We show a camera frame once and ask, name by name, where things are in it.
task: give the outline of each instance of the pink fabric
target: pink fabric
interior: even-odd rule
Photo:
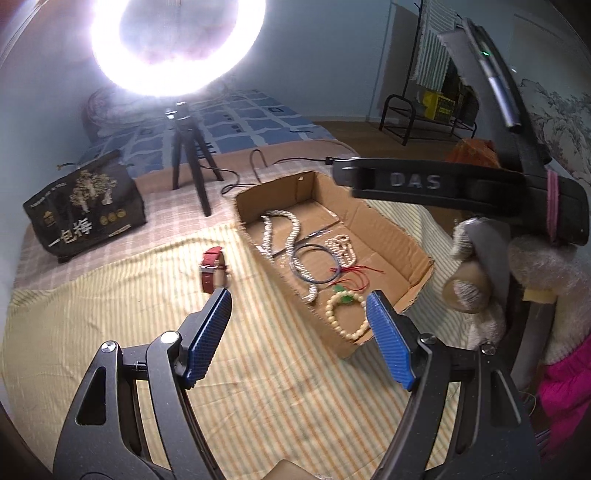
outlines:
[[[591,335],[567,358],[547,367],[538,393],[551,421],[552,452],[574,433],[591,402]]]

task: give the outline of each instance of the pearl necklace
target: pearl necklace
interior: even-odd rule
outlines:
[[[314,277],[312,277],[312,274],[310,272],[308,272],[308,270],[302,264],[302,262],[297,257],[294,256],[294,250],[295,250],[295,244],[296,244],[295,242],[296,242],[297,236],[300,234],[301,224],[300,224],[300,221],[298,220],[298,217],[296,217],[291,212],[288,212],[286,210],[269,210],[268,212],[265,212],[264,215],[262,215],[263,222],[265,223],[265,230],[263,232],[261,246],[262,246],[262,250],[265,255],[265,258],[271,262],[274,261],[273,260],[273,251],[272,251],[272,247],[271,247],[271,238],[273,235],[273,223],[271,222],[271,217],[278,217],[278,216],[289,218],[289,220],[291,220],[291,223],[293,224],[293,228],[291,230],[291,233],[289,234],[289,236],[287,237],[287,240],[285,241],[285,253],[287,254],[287,257],[288,258],[293,257],[293,264],[294,264],[295,268],[297,269],[297,271],[300,272],[303,277],[308,278],[309,280],[314,280]],[[310,287],[308,289],[308,295],[303,296],[302,300],[304,300],[304,302],[310,304],[315,301],[317,296],[318,296],[318,287],[314,284],[310,284]]]
[[[337,235],[334,238],[329,238],[324,244],[335,254],[341,267],[349,268],[355,265],[357,256],[355,255],[353,245],[351,245],[351,240],[348,235]]]
[[[347,340],[351,340],[353,342],[356,342],[357,340],[359,340],[363,336],[363,334],[365,332],[367,332],[369,330],[369,322],[366,318],[355,333],[349,333],[349,332],[343,330],[342,327],[339,325],[338,320],[335,317],[335,307],[339,303],[341,303],[341,299],[343,297],[351,297],[352,299],[358,301],[361,304],[361,306],[363,307],[363,309],[365,310],[365,300],[363,299],[363,297],[361,295],[359,295],[351,290],[338,291],[337,293],[332,295],[331,298],[329,298],[328,302],[326,302],[327,322],[335,330],[335,332],[338,333],[341,337],[343,337]]]

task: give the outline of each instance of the red watch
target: red watch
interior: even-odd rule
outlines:
[[[201,287],[205,293],[213,294],[219,287],[226,286],[226,260],[222,247],[213,247],[203,254],[203,262],[199,267]]]

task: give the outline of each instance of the bead bracelet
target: bead bracelet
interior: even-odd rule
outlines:
[[[326,318],[327,318],[328,324],[341,337],[343,337],[347,340],[352,340],[353,342],[355,342],[355,341],[359,340],[359,338],[361,338],[363,336],[363,334],[369,330],[369,322],[366,318],[355,333],[349,333],[349,332],[343,330],[343,328],[339,325],[339,321],[335,317],[335,307],[339,303],[341,303],[341,300],[344,297],[350,297],[350,298],[358,301],[361,304],[361,306],[363,307],[363,309],[365,310],[365,300],[363,299],[363,297],[361,295],[359,295],[351,290],[338,291],[337,293],[332,295],[331,298],[329,298],[328,302],[326,302]]]

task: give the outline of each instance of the striped towel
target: striped towel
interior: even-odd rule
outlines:
[[[450,57],[437,35],[456,28],[457,14],[437,0],[423,0],[423,25],[418,59],[412,79],[430,90],[441,91]]]
[[[420,330],[464,345],[463,316],[447,310],[439,295],[457,267],[447,257],[450,238],[422,207],[370,203],[436,259],[409,316]],[[205,304],[196,259],[211,245],[226,253],[234,307],[207,377],[189,398],[227,478],[259,479],[283,458],[337,479],[369,478],[408,393],[391,379],[375,342],[347,360],[326,349],[233,224],[108,264],[54,290],[14,291],[2,372],[25,441],[50,466],[70,402],[100,344],[148,343]],[[144,382],[139,394],[152,458],[166,465]],[[431,466],[445,457],[456,407],[452,385]]]

